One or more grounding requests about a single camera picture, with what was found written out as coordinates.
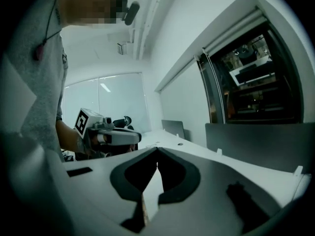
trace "ceiling light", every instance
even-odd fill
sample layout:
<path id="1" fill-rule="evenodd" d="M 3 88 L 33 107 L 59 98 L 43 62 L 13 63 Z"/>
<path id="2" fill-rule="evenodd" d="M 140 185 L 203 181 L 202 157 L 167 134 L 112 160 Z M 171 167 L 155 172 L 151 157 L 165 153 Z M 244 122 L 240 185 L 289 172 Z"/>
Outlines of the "ceiling light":
<path id="1" fill-rule="evenodd" d="M 108 87 L 107 87 L 105 84 L 101 83 L 100 85 L 101 85 L 102 88 L 104 88 L 106 91 L 110 92 L 110 90 L 108 89 Z"/>

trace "person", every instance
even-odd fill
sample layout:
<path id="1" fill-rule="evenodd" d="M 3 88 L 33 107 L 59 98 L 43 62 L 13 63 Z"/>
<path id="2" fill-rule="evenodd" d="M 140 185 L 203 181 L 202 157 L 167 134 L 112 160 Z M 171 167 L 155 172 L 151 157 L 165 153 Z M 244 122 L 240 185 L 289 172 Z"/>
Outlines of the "person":
<path id="1" fill-rule="evenodd" d="M 61 101 L 68 70 L 59 32 L 67 26 L 114 23 L 126 0 L 37 0 L 18 25 L 5 54 L 36 95 L 21 133 L 43 148 L 91 154 L 62 121 Z"/>

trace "white table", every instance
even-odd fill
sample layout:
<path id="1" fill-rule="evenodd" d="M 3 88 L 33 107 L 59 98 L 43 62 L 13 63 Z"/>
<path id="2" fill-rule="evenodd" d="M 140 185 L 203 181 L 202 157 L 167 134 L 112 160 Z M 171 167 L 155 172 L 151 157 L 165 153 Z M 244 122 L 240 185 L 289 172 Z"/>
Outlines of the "white table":
<path id="1" fill-rule="evenodd" d="M 164 130 L 143 134 L 138 147 L 139 149 L 148 147 L 170 148 L 228 165 L 268 192 L 280 207 L 284 207 L 292 200 L 302 196 L 312 177 L 311 175 L 288 173 L 245 163 L 224 156 L 224 151 L 220 155 L 220 153 L 191 143 Z"/>

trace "gray t-shirt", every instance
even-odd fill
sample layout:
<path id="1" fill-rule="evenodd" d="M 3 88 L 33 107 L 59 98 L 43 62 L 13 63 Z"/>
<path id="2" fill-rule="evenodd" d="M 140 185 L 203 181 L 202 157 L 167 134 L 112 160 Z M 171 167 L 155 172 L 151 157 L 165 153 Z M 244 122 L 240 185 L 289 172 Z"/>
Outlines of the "gray t-shirt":
<path id="1" fill-rule="evenodd" d="M 41 61 L 33 59 L 36 47 L 62 29 L 55 0 L 37 0 L 18 25 L 7 48 L 14 68 L 37 96 L 22 126 L 22 134 L 37 140 L 44 149 L 60 152 L 56 120 L 61 119 L 61 100 L 67 74 L 62 38 L 56 34 L 47 40 Z"/>

